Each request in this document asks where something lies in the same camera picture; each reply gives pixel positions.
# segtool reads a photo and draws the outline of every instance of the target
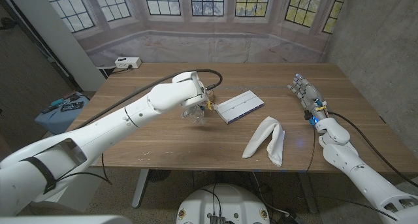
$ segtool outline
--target wooden table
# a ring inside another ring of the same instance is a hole
[[[172,170],[306,170],[312,155],[314,132],[304,120],[299,99],[286,87],[299,73],[320,90],[332,111],[355,123],[399,171],[418,171],[418,160],[343,72],[331,64],[143,63],[139,69],[112,75],[70,129],[132,93],[135,88],[188,69],[213,69],[223,75],[222,84],[214,90],[218,104],[252,90],[265,105],[229,125],[215,111],[209,110],[205,111],[205,124],[191,123],[180,118],[183,110],[179,107],[107,150],[104,153],[106,166]],[[206,86],[217,82],[217,76],[210,73],[199,73],[199,77]],[[253,157],[242,158],[252,134],[267,116],[279,120],[286,132],[282,167],[275,166],[268,158],[266,146],[271,136]],[[378,172],[392,172],[358,132],[346,122],[337,120],[350,132],[351,143],[367,164]],[[324,160],[318,142],[310,171],[338,171]]]

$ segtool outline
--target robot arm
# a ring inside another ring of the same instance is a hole
[[[393,217],[379,213],[382,222],[416,222],[418,197],[398,190],[359,157],[349,141],[348,131],[334,118],[329,118],[327,103],[309,81],[297,74],[293,84],[288,88],[301,100],[305,119],[322,134],[319,143],[325,160],[346,174],[373,207]]]
[[[34,142],[0,163],[0,216],[16,215],[31,201],[55,195],[105,150],[156,117],[181,105],[207,101],[196,72],[184,72],[172,84],[159,84],[139,100],[83,128]]]

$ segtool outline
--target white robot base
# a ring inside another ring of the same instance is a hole
[[[219,202],[211,194],[214,185],[207,185],[203,189],[210,192],[198,189],[183,201],[178,209],[176,224],[270,223],[266,206],[246,189],[231,184],[216,184],[215,194],[221,203],[221,215]]]

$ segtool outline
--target metal table leg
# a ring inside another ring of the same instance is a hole
[[[305,194],[306,203],[308,204],[309,212],[311,214],[318,213],[318,207],[314,198],[314,191],[312,189],[311,181],[307,173],[299,173],[300,184]]]
[[[146,181],[148,177],[149,169],[141,169],[139,174],[137,188],[135,189],[135,194],[133,195],[132,207],[138,208],[141,204],[141,198],[145,193]]]

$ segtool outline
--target electrical outlet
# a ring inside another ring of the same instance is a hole
[[[139,68],[141,63],[139,57],[118,57],[115,61],[116,68],[119,69],[126,69],[129,65],[132,65],[132,68]]]

